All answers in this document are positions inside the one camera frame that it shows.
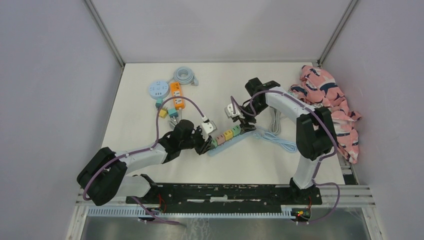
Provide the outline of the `yellow USB charger plug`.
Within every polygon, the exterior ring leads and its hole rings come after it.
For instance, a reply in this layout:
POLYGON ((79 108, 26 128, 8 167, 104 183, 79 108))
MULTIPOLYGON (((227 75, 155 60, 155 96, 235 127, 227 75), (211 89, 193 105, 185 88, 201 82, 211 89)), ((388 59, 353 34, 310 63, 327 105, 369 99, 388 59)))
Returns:
POLYGON ((158 110, 158 116, 162 119, 165 119, 168 116, 168 109, 166 107, 162 107, 158 110))

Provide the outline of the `long blue power strip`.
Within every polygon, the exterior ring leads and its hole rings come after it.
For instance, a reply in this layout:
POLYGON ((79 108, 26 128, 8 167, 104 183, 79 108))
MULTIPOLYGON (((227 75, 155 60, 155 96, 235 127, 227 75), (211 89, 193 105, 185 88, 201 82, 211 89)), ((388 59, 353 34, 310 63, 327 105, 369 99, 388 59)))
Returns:
POLYGON ((222 151, 224 151, 224 150, 226 150, 226 149, 228 149, 228 148, 232 147, 233 145, 235 145, 235 144, 237 144, 237 143, 241 142, 241 141, 242 141, 242 140, 244 140, 245 138, 253 136, 253 134, 256 134, 257 132, 258 132, 257 130, 254 130, 254 131, 246 132, 246 133, 241 134, 241 135, 237 135, 237 136, 235 136, 235 137, 231 138, 230 140, 225 141, 224 143, 222 143, 222 144, 220 144, 220 145, 217 145, 216 147, 214 147, 214 148, 210 149, 210 150, 207 152, 207 155, 208 155, 209 157, 213 157, 213 156, 215 156, 215 155, 217 155, 217 154, 221 153, 222 151))

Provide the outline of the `teal USB charger plug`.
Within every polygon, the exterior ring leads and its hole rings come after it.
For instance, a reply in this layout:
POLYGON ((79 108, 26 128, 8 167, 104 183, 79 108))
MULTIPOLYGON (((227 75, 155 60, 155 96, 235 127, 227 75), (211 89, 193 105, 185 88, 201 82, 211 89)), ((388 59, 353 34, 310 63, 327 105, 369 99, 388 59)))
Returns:
POLYGON ((155 107, 156 107, 158 110, 160 110, 160 109, 163 107, 163 104, 164 104, 164 99, 163 99, 163 98, 158 98, 158 99, 156 99, 155 107))

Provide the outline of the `orange power strip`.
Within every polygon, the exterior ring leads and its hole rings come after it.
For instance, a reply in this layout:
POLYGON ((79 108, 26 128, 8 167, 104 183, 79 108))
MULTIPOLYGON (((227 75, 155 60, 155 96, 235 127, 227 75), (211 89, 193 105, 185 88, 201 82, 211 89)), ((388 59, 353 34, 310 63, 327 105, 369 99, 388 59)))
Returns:
POLYGON ((181 88, 180 83, 179 82, 171 82, 169 84, 169 86, 170 86, 171 95, 173 97, 177 97, 177 98, 172 99, 173 104, 174 104, 174 108, 176 110, 184 109, 185 108, 185 101, 184 101, 183 98, 181 98, 181 96, 183 95, 183 92, 182 92, 182 88, 181 88))

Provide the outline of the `round blue power socket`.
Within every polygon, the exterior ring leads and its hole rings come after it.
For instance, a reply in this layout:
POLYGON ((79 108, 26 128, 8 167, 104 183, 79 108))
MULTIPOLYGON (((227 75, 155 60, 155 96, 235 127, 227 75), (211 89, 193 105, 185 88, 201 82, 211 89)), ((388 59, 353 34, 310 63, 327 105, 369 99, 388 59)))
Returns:
POLYGON ((152 99, 163 99, 169 95, 170 86, 165 80, 156 80, 148 86, 147 90, 152 99))

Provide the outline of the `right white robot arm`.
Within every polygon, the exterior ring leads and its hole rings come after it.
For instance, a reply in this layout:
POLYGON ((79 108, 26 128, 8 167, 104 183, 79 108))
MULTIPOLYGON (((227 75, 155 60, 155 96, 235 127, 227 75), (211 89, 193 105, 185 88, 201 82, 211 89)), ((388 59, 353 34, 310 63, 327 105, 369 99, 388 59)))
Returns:
POLYGON ((289 199, 302 204, 309 198, 308 188, 317 185, 315 178, 324 159, 337 153, 337 135, 331 111, 322 106, 314 107, 294 97, 275 81, 262 83, 257 77, 250 79, 245 89, 250 95, 248 105, 239 105, 232 97, 232 109, 227 114, 234 121, 240 121, 241 129, 251 131, 256 116, 271 107, 295 124, 295 143, 300 159, 290 183, 289 199))

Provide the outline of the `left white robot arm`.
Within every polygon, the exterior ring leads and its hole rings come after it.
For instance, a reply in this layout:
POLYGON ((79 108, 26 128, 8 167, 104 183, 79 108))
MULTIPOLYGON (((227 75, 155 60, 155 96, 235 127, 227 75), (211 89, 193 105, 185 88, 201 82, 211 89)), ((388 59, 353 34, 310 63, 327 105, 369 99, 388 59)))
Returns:
POLYGON ((96 206, 105 205, 115 197, 134 196, 147 204, 154 202, 158 191, 152 183, 146 177, 129 174, 168 163, 178 158, 183 150, 194 149, 198 155, 206 153, 213 147, 211 133, 216 129, 211 120, 195 127, 191 121, 183 119, 153 146, 122 152, 101 148, 76 178, 84 190, 83 199, 96 206))

